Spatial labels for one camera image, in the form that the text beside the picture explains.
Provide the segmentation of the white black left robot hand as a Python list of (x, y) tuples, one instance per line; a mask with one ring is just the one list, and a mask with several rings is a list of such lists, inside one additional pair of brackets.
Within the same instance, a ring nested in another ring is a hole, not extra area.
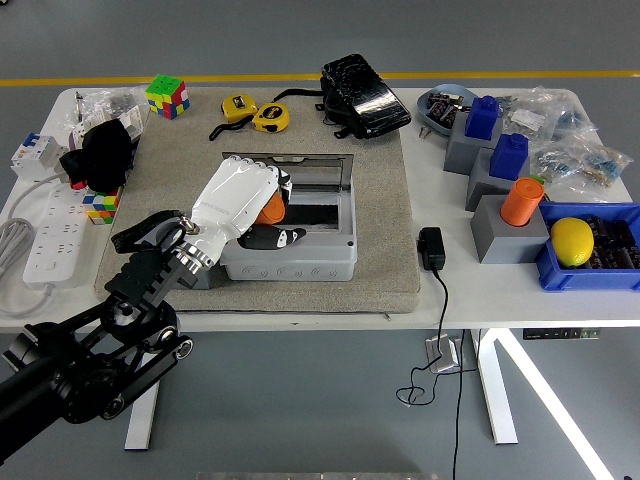
[(187, 243), (212, 266), (233, 240), (250, 250), (279, 250), (299, 241), (305, 229), (278, 225), (291, 190), (290, 175), (276, 166), (237, 155), (226, 158), (192, 207), (198, 232)]

